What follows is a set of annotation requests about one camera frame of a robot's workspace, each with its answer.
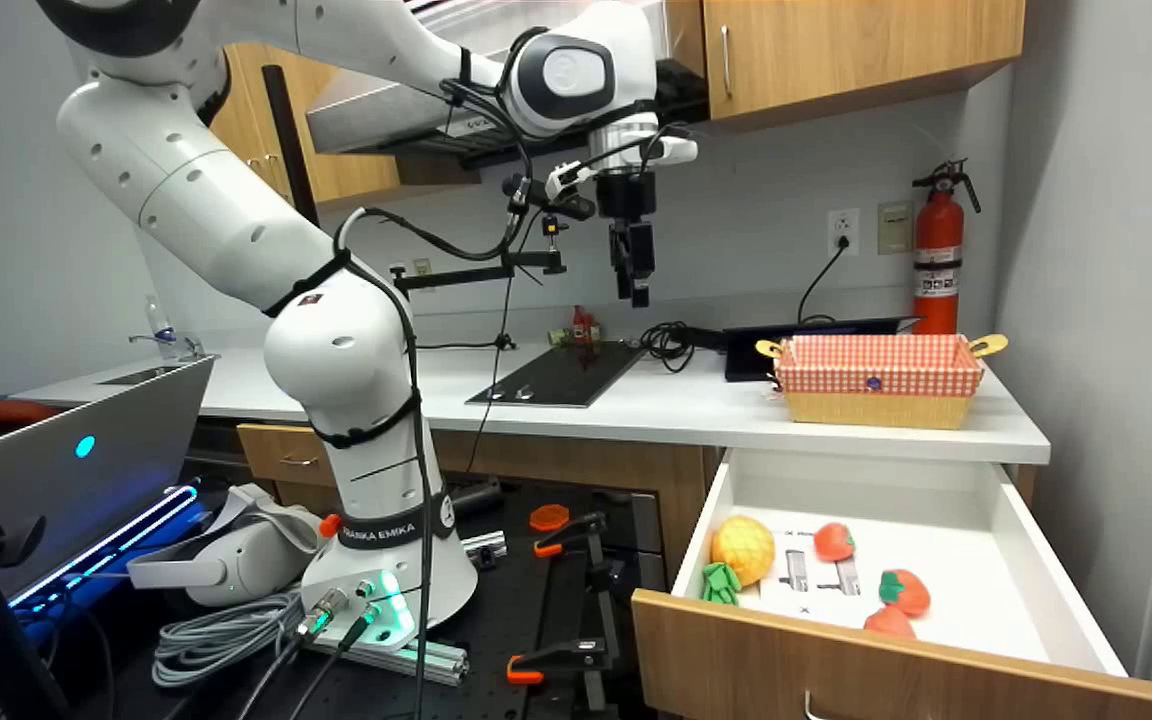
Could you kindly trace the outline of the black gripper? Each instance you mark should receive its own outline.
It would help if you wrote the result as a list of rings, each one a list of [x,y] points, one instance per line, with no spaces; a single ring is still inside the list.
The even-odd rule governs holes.
[[[610,239],[619,262],[614,266],[616,297],[631,301],[631,307],[650,307],[651,272],[655,272],[655,247],[651,247],[655,182],[651,178],[599,178],[597,204],[599,204],[599,218],[610,221]]]

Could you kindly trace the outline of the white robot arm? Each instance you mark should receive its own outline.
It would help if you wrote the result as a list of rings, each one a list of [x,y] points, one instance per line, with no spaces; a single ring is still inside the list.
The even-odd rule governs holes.
[[[581,138],[587,154],[522,195],[563,214],[594,190],[614,239],[631,247],[650,236],[651,178],[695,158],[661,127],[643,10],[599,0],[492,60],[424,28],[406,0],[35,6],[89,63],[58,116],[67,158],[202,279],[268,317],[265,369],[321,436],[346,511],[299,591],[321,601],[390,574],[424,630],[451,619],[476,570],[432,451],[413,307],[213,138],[223,49],[262,41],[398,79],[486,111],[522,143]]]

